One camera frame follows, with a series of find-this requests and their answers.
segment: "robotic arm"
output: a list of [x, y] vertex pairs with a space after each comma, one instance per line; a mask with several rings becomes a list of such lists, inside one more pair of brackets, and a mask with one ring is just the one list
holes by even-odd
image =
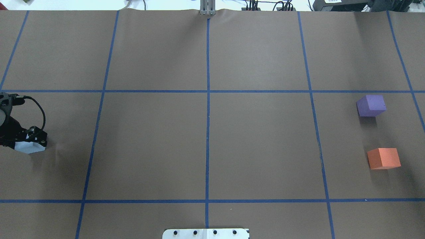
[[[34, 101], [40, 108], [43, 114], [41, 129], [36, 126], [22, 128], [20, 123], [10, 116], [12, 107], [23, 105], [25, 99]], [[43, 131], [45, 123], [44, 110], [34, 98], [0, 92], [0, 145], [27, 154], [43, 151], [47, 146], [47, 133]]]

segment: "purple cube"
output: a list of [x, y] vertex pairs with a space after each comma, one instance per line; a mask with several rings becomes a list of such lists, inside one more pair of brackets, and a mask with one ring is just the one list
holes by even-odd
[[384, 97], [382, 95], [365, 95], [357, 101], [357, 110], [362, 117], [375, 117], [386, 111]]

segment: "block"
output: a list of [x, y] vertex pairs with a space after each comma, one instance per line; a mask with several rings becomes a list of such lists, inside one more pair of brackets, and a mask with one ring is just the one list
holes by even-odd
[[371, 169], [390, 169], [400, 167], [396, 148], [376, 148], [368, 152]]
[[357, 109], [361, 117], [376, 117], [387, 110], [382, 95], [368, 94], [357, 101]]

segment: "orange cube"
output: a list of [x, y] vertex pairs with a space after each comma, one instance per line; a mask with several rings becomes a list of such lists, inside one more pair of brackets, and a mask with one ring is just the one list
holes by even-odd
[[371, 169], [390, 169], [400, 167], [396, 148], [376, 148], [368, 152]]

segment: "blue grid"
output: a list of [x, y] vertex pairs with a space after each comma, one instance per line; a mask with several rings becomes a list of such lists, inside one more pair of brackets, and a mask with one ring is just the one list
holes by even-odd
[[[326, 203], [327, 209], [328, 209], [328, 216], [329, 216], [329, 226], [331, 231], [332, 239], [335, 239], [334, 234], [334, 227], [333, 227], [333, 221], [332, 221], [332, 212], [331, 212], [331, 203], [332, 202], [425, 202], [425, 198], [364, 198], [364, 199], [330, 199], [329, 198], [329, 192], [326, 182], [326, 172], [325, 172], [325, 165], [323, 161], [323, 155], [322, 155], [322, 148], [320, 144], [320, 135], [319, 135], [319, 128], [317, 124], [317, 118], [316, 118], [316, 110], [314, 105], [314, 93], [409, 93], [412, 95], [413, 102], [415, 104], [419, 120], [422, 124], [423, 130], [425, 131], [425, 123], [422, 117], [422, 114], [420, 112], [415, 94], [423, 94], [425, 91], [415, 91], [413, 90], [413, 87], [411, 85], [402, 55], [400, 53], [400, 49], [397, 44], [396, 36], [394, 33], [394, 29], [392, 26], [391, 16], [389, 12], [387, 11], [387, 17], [388, 17], [388, 23], [389, 27], [391, 29], [391, 33], [393, 36], [394, 44], [397, 50], [397, 53], [400, 58], [400, 63], [403, 67], [403, 71], [405, 73], [405, 77], [409, 86], [409, 91], [368, 91], [368, 90], [313, 90], [310, 80], [310, 74], [309, 74], [309, 68], [308, 68], [308, 62], [307, 62], [307, 53], [304, 43], [304, 37], [303, 37], [303, 29], [302, 29], [302, 22], [301, 22], [301, 15], [298, 12], [298, 23], [300, 28], [300, 37], [301, 37], [301, 44], [303, 48], [303, 56], [304, 56], [304, 63], [306, 68], [306, 76], [308, 81], [308, 90], [210, 90], [210, 19], [207, 19], [207, 45], [206, 45], [206, 51], [207, 51], [207, 90], [107, 90], [106, 85], [108, 81], [108, 73], [109, 73], [109, 66], [111, 63], [111, 57], [113, 52], [113, 43], [115, 39], [116, 34], [116, 28], [118, 24], [118, 18], [119, 18], [119, 11], [116, 12], [116, 18], [115, 18], [115, 25], [113, 29], [113, 35], [112, 40], [110, 44], [110, 51], [108, 56], [108, 63], [105, 71], [105, 79], [103, 83], [102, 90], [4, 90], [7, 92], [42, 92], [42, 93], [102, 93], [100, 104], [99, 104], [99, 111], [97, 115], [96, 120], [96, 128], [93, 136], [93, 143], [91, 148], [91, 154], [89, 159], [89, 164], [87, 168], [87, 174], [86, 174], [86, 180], [85, 180], [85, 186], [83, 191], [83, 196], [81, 200], [65, 200], [65, 199], [0, 199], [0, 203], [75, 203], [75, 204], [81, 204], [80, 208], [80, 215], [79, 220], [77, 223], [77, 231], [75, 238], [79, 238], [79, 231], [81, 228], [82, 223], [82, 217], [84, 213], [84, 206], [85, 204], [99, 204], [99, 203], [135, 203], [135, 204], [161, 204], [161, 203], [202, 203], [205, 204], [205, 227], [209, 227], [209, 203]], [[13, 56], [15, 54], [17, 45], [19, 43], [22, 31], [24, 29], [25, 23], [28, 19], [29, 11], [26, 12], [22, 26], [20, 28], [19, 34], [17, 36], [16, 42], [14, 44], [13, 50], [11, 52], [11, 56], [9, 58], [9, 61], [7, 63], [4, 75], [2, 77], [2, 81], [0, 83], [0, 91], [3, 88], [3, 84], [6, 80], [6, 76], [10, 67], [10, 64], [13, 60]], [[101, 117], [102, 107], [103, 107], [103, 100], [105, 97], [105, 93], [122, 93], [122, 92], [128, 92], [128, 93], [206, 93], [207, 94], [207, 134], [206, 134], [206, 174], [205, 174], [205, 199], [177, 199], [177, 200], [87, 200], [87, 188], [88, 183], [90, 179], [90, 171], [91, 171], [91, 165], [93, 161], [94, 156], [94, 147], [96, 144], [96, 138], [97, 138], [97, 132], [99, 129], [99, 121]], [[314, 119], [314, 127], [316, 131], [316, 138], [317, 143], [320, 151], [320, 161], [322, 164], [322, 177], [323, 177], [323, 184], [324, 184], [324, 190], [325, 190], [325, 199], [209, 199], [209, 136], [210, 136], [210, 94], [213, 93], [308, 93], [310, 95], [310, 101], [312, 105], [312, 114]]]

